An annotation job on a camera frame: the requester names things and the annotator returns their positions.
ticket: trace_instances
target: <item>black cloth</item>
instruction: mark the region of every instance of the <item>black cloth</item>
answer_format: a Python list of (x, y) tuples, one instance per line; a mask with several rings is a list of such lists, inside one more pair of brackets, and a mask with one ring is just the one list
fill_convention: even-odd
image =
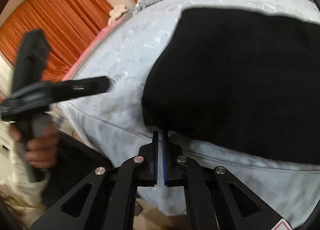
[(113, 168), (109, 159), (75, 138), (59, 132), (58, 162), (50, 170), (49, 183), (42, 192), (47, 209), (97, 167)]
[(320, 164), (320, 26), (243, 10), (185, 10), (149, 73), (142, 107), (146, 125)]
[(22, 230), (2, 200), (0, 200), (0, 227), (5, 230)]

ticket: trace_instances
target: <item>finger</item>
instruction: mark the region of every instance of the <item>finger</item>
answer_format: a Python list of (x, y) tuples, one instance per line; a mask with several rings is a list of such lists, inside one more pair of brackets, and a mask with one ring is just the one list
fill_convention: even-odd
[(19, 140), (21, 140), (21, 133), (14, 124), (10, 124), (9, 126), (9, 136), (15, 142), (18, 142)]
[(58, 141), (57, 137), (40, 137), (28, 141), (27, 147), (30, 151), (47, 150), (55, 147)]
[(56, 136), (58, 133), (58, 126), (56, 123), (51, 123), (49, 124), (45, 129), (44, 129), (44, 132), (43, 132), (43, 136), (45, 137), (54, 137)]
[(51, 160), (56, 156), (56, 148), (52, 148), (49, 150), (42, 150), (42, 151), (32, 151), (26, 152), (26, 159), (28, 161), (35, 161), (35, 162), (42, 162)]
[(38, 169), (51, 169), (56, 165), (56, 159), (51, 159), (49, 161), (35, 162), (30, 161), (29, 164)]

